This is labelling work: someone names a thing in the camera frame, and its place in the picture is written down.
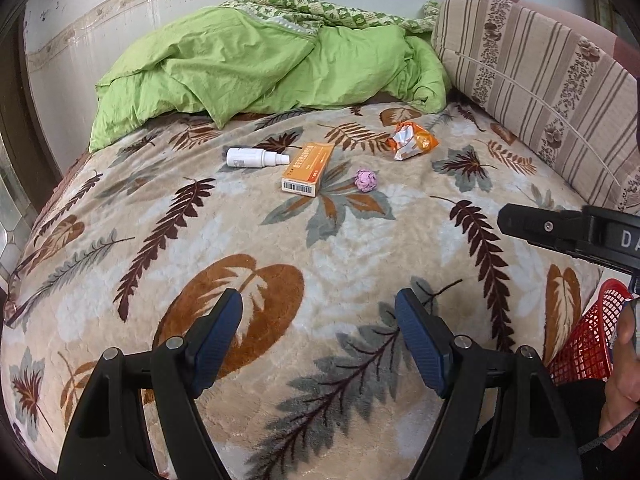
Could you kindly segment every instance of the metal bolt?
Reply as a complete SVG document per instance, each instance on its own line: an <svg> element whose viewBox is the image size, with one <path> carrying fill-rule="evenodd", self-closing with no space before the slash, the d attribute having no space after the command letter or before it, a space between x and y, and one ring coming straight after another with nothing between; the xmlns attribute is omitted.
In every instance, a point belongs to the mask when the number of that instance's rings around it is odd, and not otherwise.
<svg viewBox="0 0 640 480"><path fill-rule="evenodd" d="M170 337L166 340L166 347L170 348L171 350L175 350L176 348L180 348L183 342L184 339L182 339L179 335L174 335L173 337Z"/></svg>
<svg viewBox="0 0 640 480"><path fill-rule="evenodd" d="M521 346L520 353L527 359L533 359L536 355L538 355L536 350L529 345Z"/></svg>
<svg viewBox="0 0 640 480"><path fill-rule="evenodd" d="M107 359L107 361L111 361L118 355L118 349L115 346L111 348L107 348L104 352L102 352L102 357Z"/></svg>
<svg viewBox="0 0 640 480"><path fill-rule="evenodd" d="M457 335L453 342L459 348L469 348L473 343L473 341L471 341L471 338L466 335Z"/></svg>

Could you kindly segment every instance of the red plastic basket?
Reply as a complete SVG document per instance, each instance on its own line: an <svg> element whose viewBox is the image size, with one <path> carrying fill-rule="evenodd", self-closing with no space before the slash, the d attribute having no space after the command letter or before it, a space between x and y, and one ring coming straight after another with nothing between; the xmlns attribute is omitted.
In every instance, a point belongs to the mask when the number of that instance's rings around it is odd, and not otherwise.
<svg viewBox="0 0 640 480"><path fill-rule="evenodd" d="M582 316L547 367L555 384L611 375L608 345L622 307L631 299L624 283L610 279L602 284L596 303Z"/></svg>

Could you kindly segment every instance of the floral cushion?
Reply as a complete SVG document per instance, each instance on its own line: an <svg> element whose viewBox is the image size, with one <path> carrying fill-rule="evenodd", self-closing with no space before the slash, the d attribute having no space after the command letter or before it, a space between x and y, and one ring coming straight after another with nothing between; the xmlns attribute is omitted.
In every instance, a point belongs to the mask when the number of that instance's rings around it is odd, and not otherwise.
<svg viewBox="0 0 640 480"><path fill-rule="evenodd" d="M638 83L609 54L509 0L446 0L432 43L453 85L589 204L640 209Z"/></svg>

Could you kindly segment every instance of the crumpled wrapper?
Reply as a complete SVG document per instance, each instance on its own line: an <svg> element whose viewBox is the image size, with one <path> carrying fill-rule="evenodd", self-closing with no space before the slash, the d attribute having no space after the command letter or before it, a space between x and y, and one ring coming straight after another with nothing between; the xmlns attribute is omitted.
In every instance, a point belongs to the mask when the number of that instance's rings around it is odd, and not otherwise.
<svg viewBox="0 0 640 480"><path fill-rule="evenodd" d="M435 135L413 121L403 121L396 126L396 133L386 140L394 152L395 160L405 160L410 156L429 153L439 142Z"/></svg>

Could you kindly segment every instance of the hand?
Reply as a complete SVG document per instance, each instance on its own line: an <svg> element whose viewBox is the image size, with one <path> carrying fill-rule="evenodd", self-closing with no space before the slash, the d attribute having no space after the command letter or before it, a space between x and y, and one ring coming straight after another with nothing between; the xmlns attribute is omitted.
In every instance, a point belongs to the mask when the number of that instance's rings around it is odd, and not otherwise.
<svg viewBox="0 0 640 480"><path fill-rule="evenodd" d="M613 374L604 388L606 402L600 414L598 434L603 434L622 422L638 407L640 400L640 360L631 342L636 331L636 320L630 306L626 306L618 320L618 338L613 347ZM605 442L609 449L616 449L631 430L629 424L617 435Z"/></svg>

